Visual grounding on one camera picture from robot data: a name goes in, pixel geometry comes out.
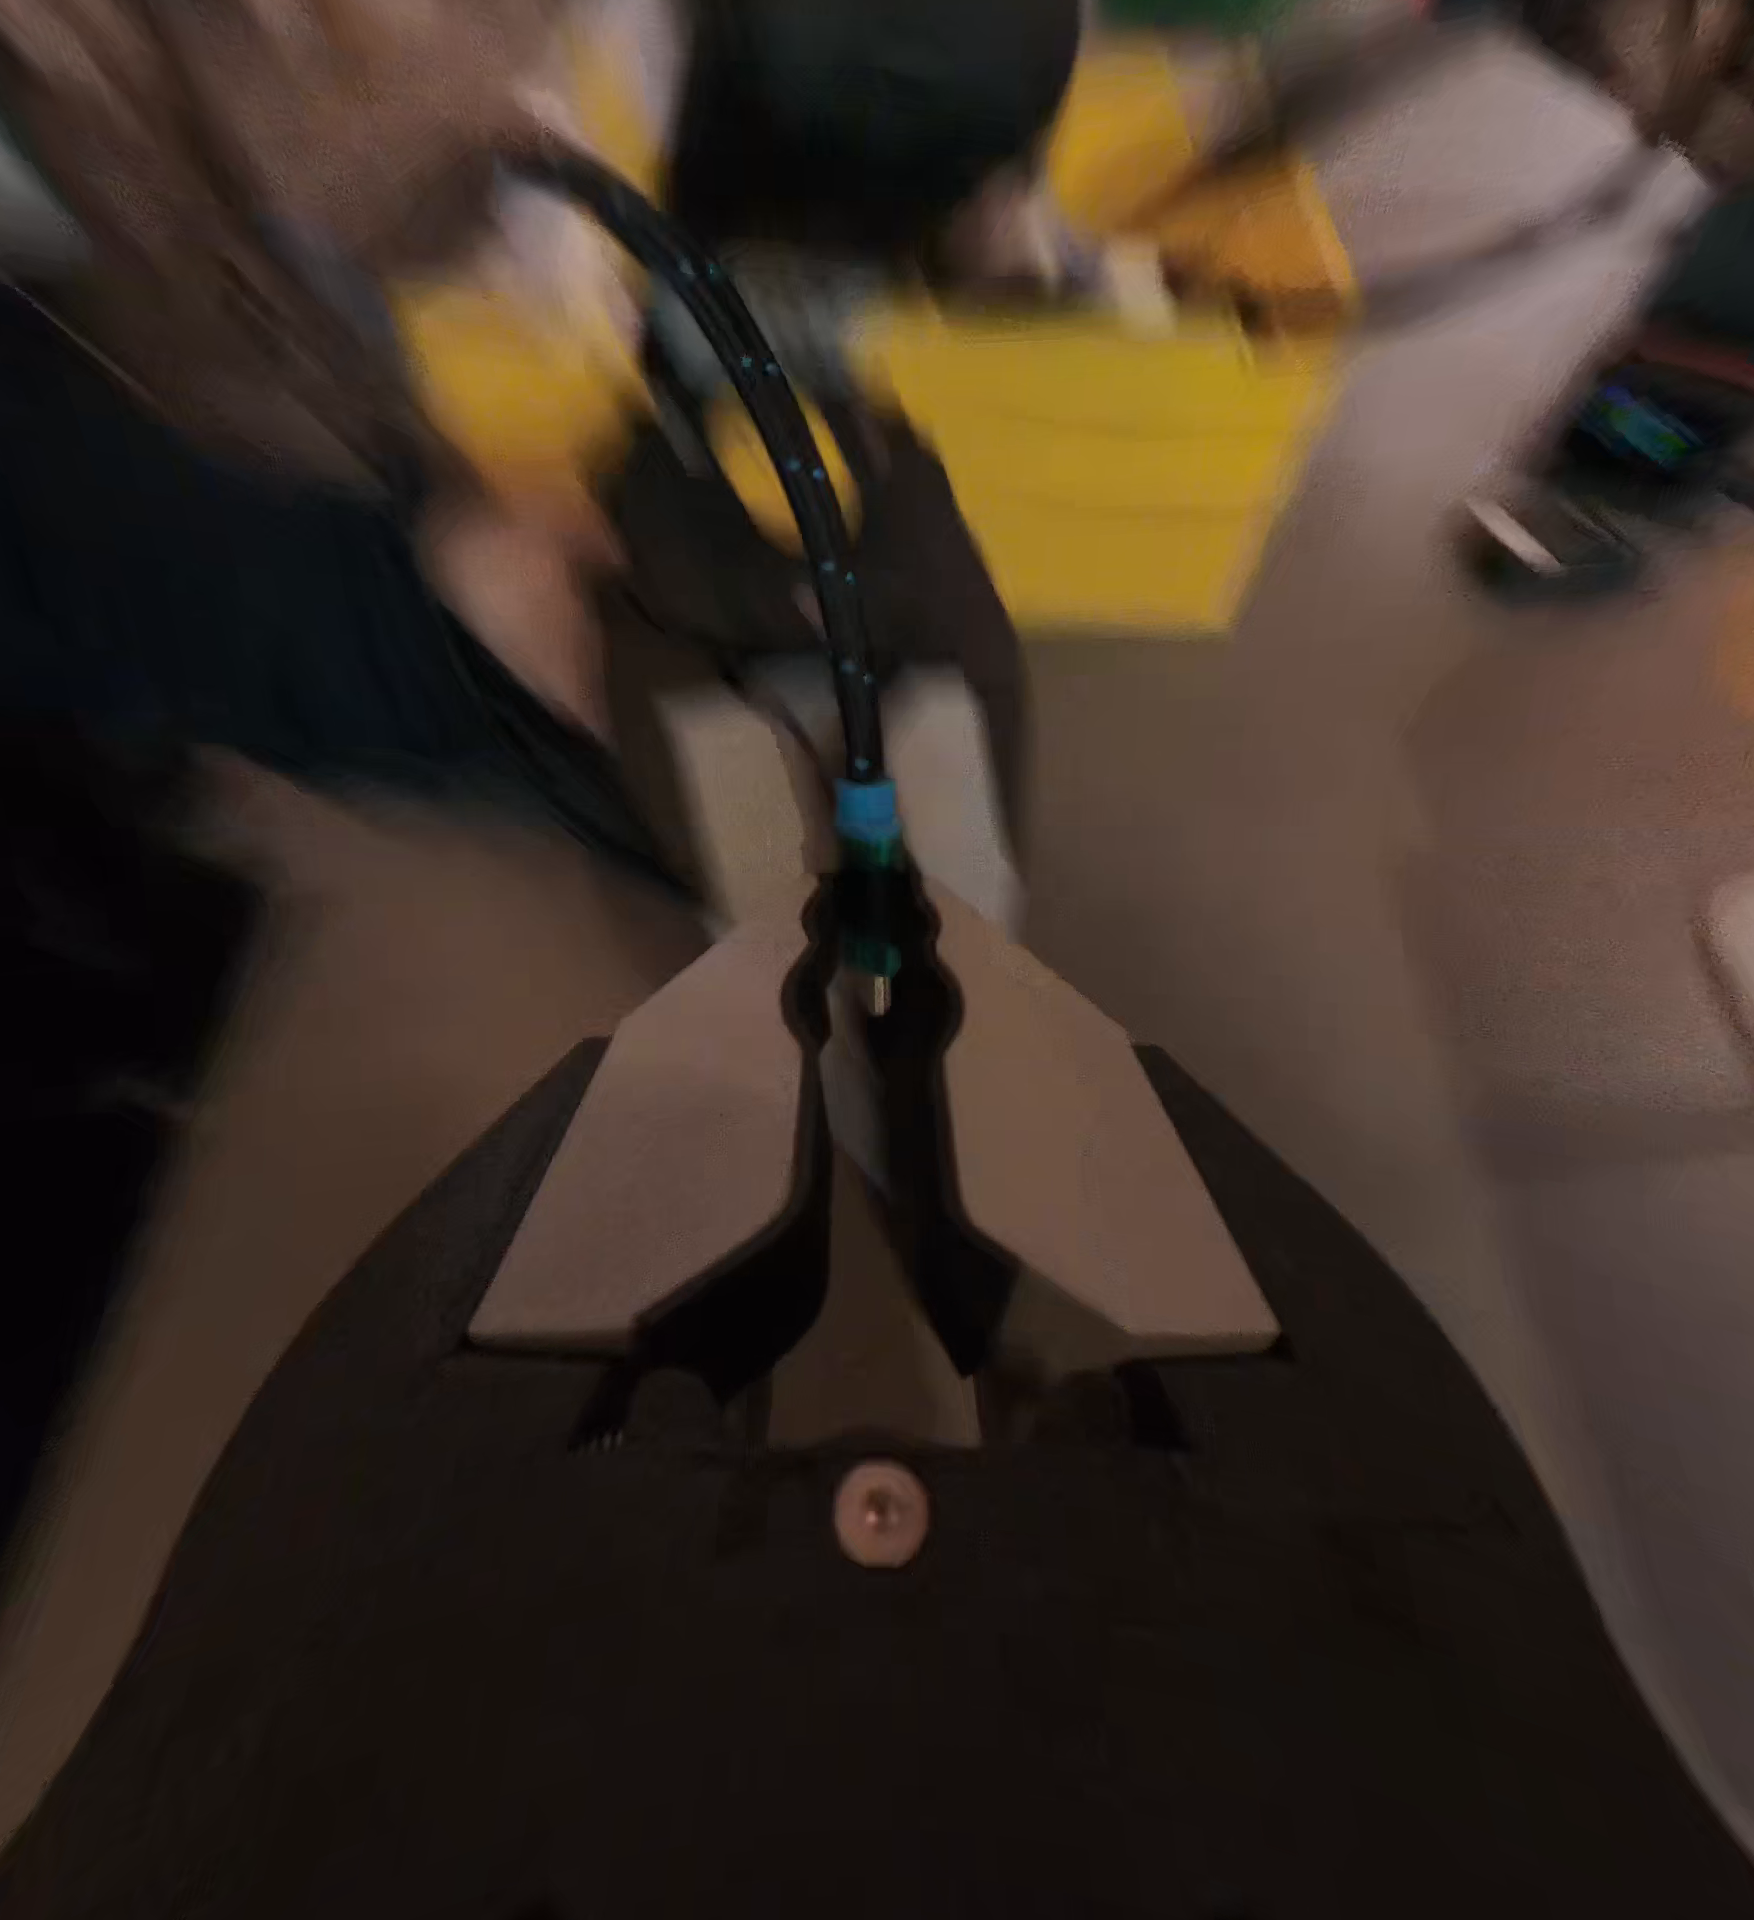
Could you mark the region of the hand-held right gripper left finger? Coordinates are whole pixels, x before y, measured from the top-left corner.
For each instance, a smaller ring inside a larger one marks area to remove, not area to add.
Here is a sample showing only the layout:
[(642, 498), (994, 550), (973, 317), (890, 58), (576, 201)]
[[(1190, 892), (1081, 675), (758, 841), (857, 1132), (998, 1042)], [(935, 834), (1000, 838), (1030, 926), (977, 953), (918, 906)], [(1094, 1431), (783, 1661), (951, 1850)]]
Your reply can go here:
[(684, 1372), (735, 1399), (822, 1303), (827, 915), (784, 900), (631, 1013), (475, 1310), (504, 1356)]

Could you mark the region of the yellow plastic bin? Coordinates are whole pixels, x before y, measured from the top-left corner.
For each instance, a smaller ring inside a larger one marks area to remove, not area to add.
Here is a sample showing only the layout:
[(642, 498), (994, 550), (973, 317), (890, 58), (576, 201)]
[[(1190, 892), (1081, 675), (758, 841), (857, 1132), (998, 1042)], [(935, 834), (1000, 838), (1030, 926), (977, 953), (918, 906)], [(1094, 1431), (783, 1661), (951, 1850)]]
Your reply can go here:
[[(942, 461), (1008, 612), (1033, 632), (1222, 632), (1341, 383), (1361, 303), (1316, 170), (1222, 157), (1227, 109), (1265, 77), (1250, 42), (1094, 32), (1037, 184), (986, 240), (1037, 273), (978, 304), (794, 291), (825, 377), (902, 415)], [(586, 287), (530, 288), (528, 241), (464, 280), (400, 287), (428, 415), (506, 495), (550, 502), (610, 474), (661, 400), (640, 400), (638, 267), (550, 213)]]

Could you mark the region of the small black battery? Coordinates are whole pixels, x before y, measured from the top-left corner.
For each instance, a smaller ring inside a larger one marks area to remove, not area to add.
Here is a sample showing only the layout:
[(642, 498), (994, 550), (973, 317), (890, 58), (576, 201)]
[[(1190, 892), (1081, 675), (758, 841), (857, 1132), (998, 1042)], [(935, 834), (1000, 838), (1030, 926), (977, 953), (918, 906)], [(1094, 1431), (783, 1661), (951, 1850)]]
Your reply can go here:
[(1552, 489), (1467, 498), (1459, 559), (1507, 604), (1584, 603), (1643, 575), (1643, 552), (1622, 528)]

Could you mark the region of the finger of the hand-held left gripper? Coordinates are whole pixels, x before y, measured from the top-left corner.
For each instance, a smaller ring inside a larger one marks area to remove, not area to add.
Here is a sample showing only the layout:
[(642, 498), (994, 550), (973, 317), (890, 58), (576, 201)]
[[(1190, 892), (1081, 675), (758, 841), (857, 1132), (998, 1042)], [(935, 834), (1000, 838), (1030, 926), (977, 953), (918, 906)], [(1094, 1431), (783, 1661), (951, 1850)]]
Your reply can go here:
[(885, 694), (890, 776), (905, 845), (926, 882), (1000, 931), (1025, 886), (994, 773), (986, 709), (954, 667), (908, 667)]
[(663, 737), (715, 929), (798, 917), (822, 863), (817, 742), (765, 688), (663, 699)]

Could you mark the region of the person's left forearm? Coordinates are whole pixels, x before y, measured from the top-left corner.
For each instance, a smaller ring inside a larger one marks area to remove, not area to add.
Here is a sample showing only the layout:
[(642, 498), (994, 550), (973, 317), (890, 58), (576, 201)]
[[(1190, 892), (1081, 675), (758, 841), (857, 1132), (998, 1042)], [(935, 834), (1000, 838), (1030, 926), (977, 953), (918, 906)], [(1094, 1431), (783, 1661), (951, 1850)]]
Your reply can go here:
[(0, 288), (0, 711), (558, 829), (472, 655), (380, 500), (199, 452)]

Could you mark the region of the person's left hand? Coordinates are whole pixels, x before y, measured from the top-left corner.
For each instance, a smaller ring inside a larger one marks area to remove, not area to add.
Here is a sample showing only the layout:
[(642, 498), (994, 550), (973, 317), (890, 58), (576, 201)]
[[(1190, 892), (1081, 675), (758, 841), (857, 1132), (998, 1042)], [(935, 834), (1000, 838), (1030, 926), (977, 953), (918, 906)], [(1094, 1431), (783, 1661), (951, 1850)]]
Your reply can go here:
[(590, 493), (517, 504), (442, 493), (415, 547), (439, 598), (545, 708), (582, 731), (612, 733), (597, 589), (624, 552)]

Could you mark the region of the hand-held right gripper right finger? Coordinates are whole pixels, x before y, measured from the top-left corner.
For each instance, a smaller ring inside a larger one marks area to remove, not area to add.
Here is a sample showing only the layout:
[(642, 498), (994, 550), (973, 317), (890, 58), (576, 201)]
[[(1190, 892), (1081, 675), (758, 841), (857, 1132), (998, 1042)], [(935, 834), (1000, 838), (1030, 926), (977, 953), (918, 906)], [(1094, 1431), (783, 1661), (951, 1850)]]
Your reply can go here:
[(1130, 1033), (965, 901), (922, 911), (897, 973), (897, 1240), (956, 1372), (1273, 1349)]

